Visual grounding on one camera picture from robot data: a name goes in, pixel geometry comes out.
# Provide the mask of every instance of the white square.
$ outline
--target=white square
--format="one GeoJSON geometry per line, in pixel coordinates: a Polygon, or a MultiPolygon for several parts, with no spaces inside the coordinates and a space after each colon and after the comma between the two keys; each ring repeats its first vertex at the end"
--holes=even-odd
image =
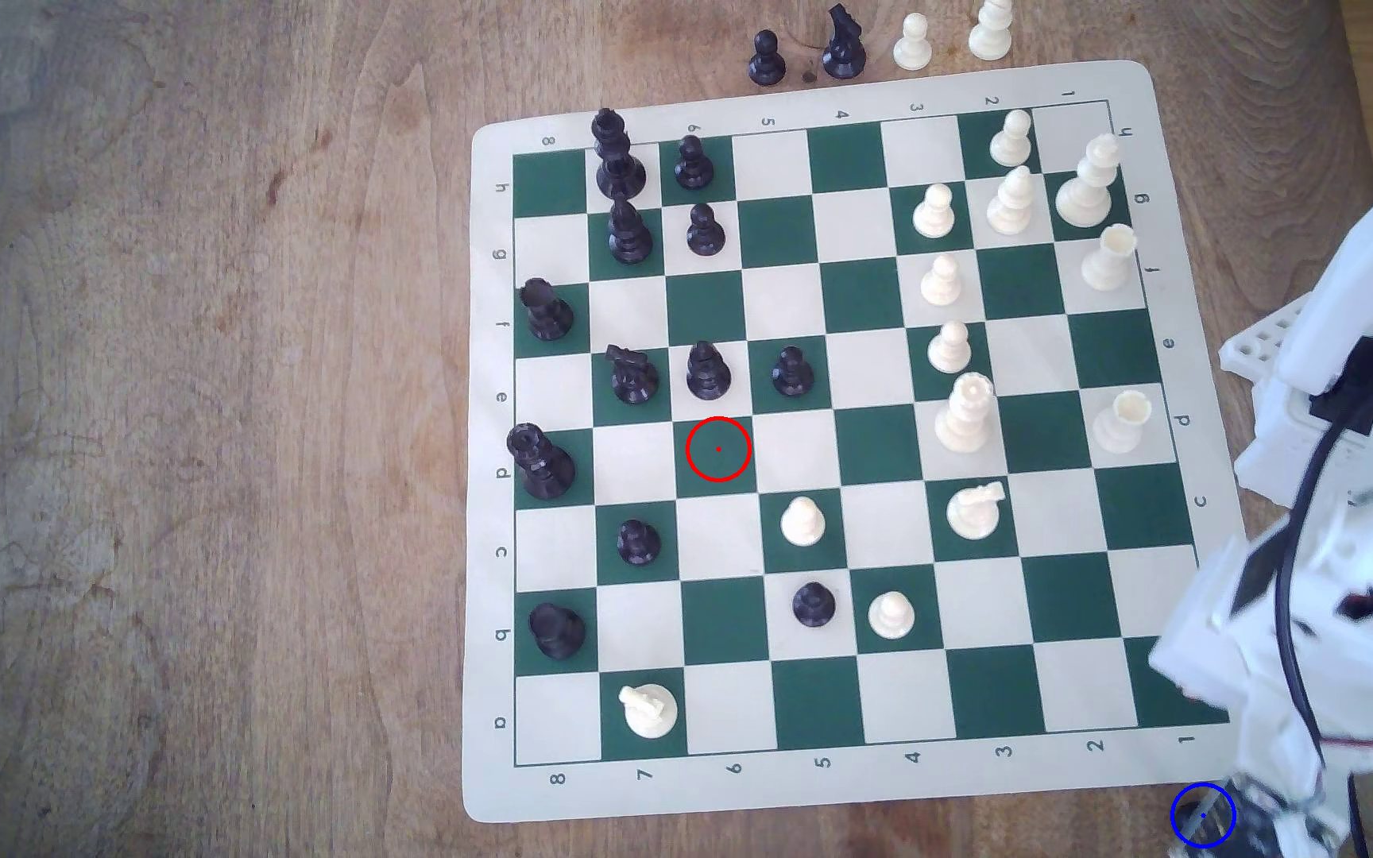
{"type": "Polygon", "coordinates": [[[1127,384],[1124,387],[1085,387],[1078,391],[1083,408],[1083,431],[1089,437],[1089,464],[1094,467],[1124,467],[1130,464],[1166,464],[1173,459],[1173,435],[1168,434],[1168,410],[1163,399],[1163,384],[1127,384]],[[1131,452],[1112,453],[1094,439],[1094,419],[1111,408],[1123,391],[1137,391],[1148,398],[1152,416],[1142,423],[1142,439],[1131,452]]]}
{"type": "Polygon", "coordinates": [[[518,593],[597,586],[597,508],[518,511],[518,593]]]}
{"type": "MultiPolygon", "coordinates": [[[[766,582],[766,640],[772,660],[855,655],[855,612],[851,610],[851,575],[846,570],[821,572],[773,572],[766,582]],[[791,614],[791,597],[802,585],[820,582],[835,596],[835,616],[810,629],[791,614]]],[[[866,622],[865,611],[862,622],[866,622]]]]}
{"type": "Polygon", "coordinates": [[[518,765],[600,761],[600,719],[597,673],[518,675],[518,765]]]}
{"type": "Polygon", "coordinates": [[[1137,726],[1122,638],[1039,642],[1032,649],[1046,730],[1137,726]]]}
{"type": "Polygon", "coordinates": [[[868,652],[855,656],[868,743],[956,739],[946,651],[868,652]]]}
{"type": "Polygon", "coordinates": [[[597,669],[601,673],[685,663],[680,582],[597,588],[597,669]]]}
{"type": "Polygon", "coordinates": [[[1195,548],[1133,548],[1111,552],[1109,560],[1122,634],[1130,638],[1163,634],[1174,607],[1195,579],[1195,548]]]}
{"type": "Polygon", "coordinates": [[[684,582],[762,574],[759,497],[677,497],[676,542],[684,582]]]}
{"type": "Polygon", "coordinates": [[[676,438],[670,423],[592,430],[597,504],[638,504],[676,497],[676,438]]]}
{"type": "Polygon", "coordinates": [[[938,563],[935,599],[946,649],[1031,642],[1020,557],[938,563]]]}
{"type": "Polygon", "coordinates": [[[608,345],[666,347],[670,328],[665,320],[665,277],[641,276],[630,280],[600,280],[586,287],[590,306],[590,350],[607,351],[608,345]]]}
{"type": "Polygon", "coordinates": [[[892,257],[898,250],[887,188],[814,194],[813,235],[821,264],[892,257]]]}
{"type": "Polygon", "coordinates": [[[773,663],[688,664],[686,752],[776,748],[773,663]]]}
{"type": "Polygon", "coordinates": [[[842,486],[840,515],[846,519],[846,566],[853,570],[935,561],[924,482],[842,486]]]}
{"type": "Polygon", "coordinates": [[[736,136],[733,141],[737,199],[803,198],[813,192],[805,130],[736,136]]]}
{"type": "Polygon", "coordinates": [[[1071,391],[1078,387],[1068,316],[989,320],[993,393],[1001,397],[1071,391]]]}
{"type": "Polygon", "coordinates": [[[824,338],[829,350],[829,402],[835,408],[914,401],[909,338],[903,328],[850,331],[824,338]]]}
{"type": "Polygon", "coordinates": [[[1022,557],[1104,552],[1104,522],[1094,472],[1012,474],[1005,487],[1022,557]]]}
{"type": "Polygon", "coordinates": [[[820,266],[777,265],[740,272],[744,288],[744,336],[785,339],[824,332],[824,286],[820,266]]]}
{"type": "Polygon", "coordinates": [[[887,163],[887,184],[935,185],[961,183],[962,139],[954,115],[925,115],[881,125],[881,154],[887,163]]]}
{"type": "Polygon", "coordinates": [[[590,376],[590,354],[518,361],[518,423],[537,423],[546,432],[589,427],[590,376]]]}
{"type": "Polygon", "coordinates": [[[541,276],[555,286],[590,280],[586,216],[520,217],[511,224],[518,283],[541,276]]]}

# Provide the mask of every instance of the black pawn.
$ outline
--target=black pawn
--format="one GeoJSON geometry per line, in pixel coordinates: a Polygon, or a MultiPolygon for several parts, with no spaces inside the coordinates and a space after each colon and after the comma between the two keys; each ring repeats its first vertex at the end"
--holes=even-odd
{"type": "Polygon", "coordinates": [[[787,73],[787,60],[776,52],[776,33],[761,30],[755,33],[755,56],[751,56],[751,80],[763,88],[781,82],[787,73]]]}
{"type": "Polygon", "coordinates": [[[541,501],[560,497],[575,482],[575,461],[553,445],[544,430],[519,423],[507,434],[507,450],[518,463],[522,489],[541,501]]]}
{"type": "Polygon", "coordinates": [[[835,616],[835,594],[820,582],[809,582],[791,596],[791,615],[810,629],[818,629],[835,616]]]}
{"type": "Polygon", "coordinates": [[[783,347],[772,367],[772,386],[784,397],[800,397],[813,387],[813,367],[796,345],[783,347]]]}
{"type": "Polygon", "coordinates": [[[641,567],[660,556],[659,531],[638,519],[629,519],[618,526],[618,556],[630,567],[641,567]]]}
{"type": "Polygon", "coordinates": [[[552,340],[571,332],[571,325],[575,324],[575,310],[571,310],[568,303],[553,294],[549,281],[535,276],[535,279],[522,284],[518,295],[527,312],[527,329],[533,332],[533,336],[552,340]]]}
{"type": "Polygon", "coordinates": [[[724,225],[713,218],[713,206],[697,203],[691,207],[691,225],[686,228],[686,247],[699,257],[711,257],[724,250],[724,225]]]}
{"type": "Polygon", "coordinates": [[[697,340],[686,356],[686,390],[697,399],[718,399],[729,393],[735,376],[728,362],[708,340],[697,340]]]}
{"type": "Polygon", "coordinates": [[[527,615],[527,630],[538,652],[555,660],[575,655],[586,642],[586,621],[582,615],[544,601],[527,615]]]}

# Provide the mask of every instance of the black chess piece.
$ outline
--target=black chess piece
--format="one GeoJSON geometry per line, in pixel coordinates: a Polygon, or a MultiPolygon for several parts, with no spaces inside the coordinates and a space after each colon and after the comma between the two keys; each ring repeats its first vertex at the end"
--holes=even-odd
{"type": "Polygon", "coordinates": [[[549,601],[527,612],[527,630],[533,633],[538,652],[555,660],[575,655],[586,642],[586,621],[582,615],[549,601]]]}
{"type": "Polygon", "coordinates": [[[523,490],[541,501],[560,497],[575,482],[575,461],[571,454],[557,448],[533,423],[511,427],[507,450],[518,463],[518,479],[523,490]]]}
{"type": "Polygon", "coordinates": [[[638,405],[660,390],[660,371],[649,362],[648,354],[608,345],[605,357],[612,361],[612,393],[619,399],[638,405]]]}
{"type": "Polygon", "coordinates": [[[791,596],[791,615],[810,629],[818,629],[835,616],[835,594],[820,582],[809,582],[791,596]]]}
{"type": "Polygon", "coordinates": [[[755,56],[751,56],[751,80],[763,88],[781,82],[787,74],[787,60],[776,52],[776,33],[755,33],[755,56]]]}
{"type": "Polygon", "coordinates": [[[660,533],[643,520],[629,519],[618,526],[618,556],[630,567],[641,567],[660,556],[660,533]]]}
{"type": "Polygon", "coordinates": [[[866,67],[866,48],[862,48],[862,26],[846,11],[843,3],[829,10],[835,33],[824,48],[824,70],[836,80],[849,81],[866,67]]]}
{"type": "Polygon", "coordinates": [[[553,292],[544,279],[529,279],[518,291],[522,306],[527,312],[527,329],[542,340],[556,340],[571,332],[575,324],[575,310],[553,292]]]}

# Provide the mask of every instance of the white pawn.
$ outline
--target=white pawn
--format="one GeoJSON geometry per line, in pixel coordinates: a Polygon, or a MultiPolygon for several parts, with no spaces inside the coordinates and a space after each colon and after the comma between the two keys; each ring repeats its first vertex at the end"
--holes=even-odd
{"type": "Polygon", "coordinates": [[[1126,224],[1111,224],[1100,233],[1100,246],[1083,258],[1078,273],[1096,291],[1111,291],[1126,286],[1133,279],[1133,251],[1137,250],[1137,235],[1126,224]]]}
{"type": "Polygon", "coordinates": [[[1142,442],[1142,424],[1153,415],[1153,404],[1140,391],[1120,391],[1111,408],[1094,416],[1094,442],[1105,452],[1130,453],[1142,442]]]}
{"type": "Polygon", "coordinates": [[[919,71],[931,65],[931,44],[925,41],[925,30],[931,23],[925,22],[925,15],[909,12],[903,16],[903,38],[892,47],[892,62],[901,69],[919,71]]]}
{"type": "Polygon", "coordinates": [[[1004,176],[1000,192],[989,200],[989,225],[1000,235],[1020,235],[1031,224],[1031,203],[1037,187],[1031,185],[1030,167],[1020,165],[1004,176]]]}
{"type": "Polygon", "coordinates": [[[1012,0],[982,0],[978,26],[967,34],[967,49],[978,59],[1000,59],[1011,51],[1011,23],[1015,22],[1012,0]]]}
{"type": "Polygon", "coordinates": [[[925,198],[914,206],[914,231],[927,239],[939,239],[951,231],[957,216],[951,213],[951,189],[930,185],[925,198]]]}
{"type": "Polygon", "coordinates": [[[1012,110],[1004,114],[1004,128],[989,140],[989,155],[1001,166],[1020,166],[1031,158],[1031,114],[1012,110]]]}
{"type": "Polygon", "coordinates": [[[942,331],[931,338],[925,357],[931,360],[931,367],[946,375],[965,369],[967,362],[972,361],[972,346],[967,345],[967,325],[957,320],[946,321],[942,331]]]}
{"type": "Polygon", "coordinates": [[[962,489],[946,502],[946,523],[962,538],[984,538],[1000,527],[1004,483],[993,480],[976,489],[962,489]]]}

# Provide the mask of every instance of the white chess piece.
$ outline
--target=white chess piece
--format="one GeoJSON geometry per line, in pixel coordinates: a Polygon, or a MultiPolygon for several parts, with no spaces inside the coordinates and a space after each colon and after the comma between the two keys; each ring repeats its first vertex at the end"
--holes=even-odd
{"type": "Polygon", "coordinates": [[[1083,258],[1078,273],[1083,283],[1096,291],[1111,291],[1126,286],[1133,279],[1133,251],[1137,250],[1137,235],[1126,224],[1111,224],[1100,233],[1100,246],[1083,258]]]}
{"type": "Polygon", "coordinates": [[[872,600],[866,621],[877,637],[895,641],[914,629],[914,605],[894,589],[872,600]]]}
{"type": "Polygon", "coordinates": [[[622,704],[622,719],[629,722],[629,730],[634,730],[645,739],[659,739],[676,728],[676,695],[663,685],[640,685],[630,689],[627,685],[618,692],[622,704]]]}
{"type": "Polygon", "coordinates": [[[946,501],[946,523],[962,538],[984,538],[1000,527],[1004,483],[993,480],[976,489],[962,489],[946,501]]]}
{"type": "Polygon", "coordinates": [[[931,360],[931,367],[946,375],[965,369],[967,362],[972,361],[972,346],[967,345],[967,325],[957,320],[946,321],[941,332],[931,338],[931,345],[925,346],[925,357],[931,360]]]}
{"type": "Polygon", "coordinates": [[[901,69],[919,71],[931,65],[931,44],[925,41],[925,30],[931,23],[920,12],[903,16],[903,37],[894,43],[892,62],[901,69]]]}
{"type": "Polygon", "coordinates": [[[813,545],[824,537],[824,513],[813,502],[813,497],[794,497],[783,513],[783,537],[800,548],[813,545]]]}
{"type": "Polygon", "coordinates": [[[930,185],[925,198],[914,206],[914,231],[927,239],[939,239],[951,231],[957,216],[951,213],[951,189],[930,185]]]}
{"type": "Polygon", "coordinates": [[[1057,214],[1068,224],[1089,228],[1111,214],[1111,192],[1116,169],[1122,166],[1122,146],[1116,135],[1100,135],[1085,146],[1078,159],[1078,176],[1057,189],[1057,214]]]}
{"type": "Polygon", "coordinates": [[[1016,166],[1004,176],[1000,192],[989,200],[989,225],[1000,235],[1020,235],[1031,224],[1031,203],[1037,202],[1037,187],[1031,184],[1031,170],[1016,166]]]}
{"type": "Polygon", "coordinates": [[[989,140],[989,155],[1001,166],[1020,166],[1031,158],[1031,114],[1012,110],[1004,114],[1004,128],[989,140]]]}
{"type": "Polygon", "coordinates": [[[1094,442],[1105,452],[1130,453],[1142,442],[1142,426],[1153,415],[1153,404],[1140,391],[1120,391],[1111,408],[1094,416],[1094,442]]]}
{"type": "Polygon", "coordinates": [[[993,382],[980,372],[964,372],[951,383],[951,395],[935,416],[935,437],[954,453],[973,453],[989,441],[993,382]]]}
{"type": "Polygon", "coordinates": [[[982,0],[978,26],[967,34],[967,49],[978,59],[1000,59],[1011,51],[1011,23],[1015,22],[1013,0],[982,0]]]}

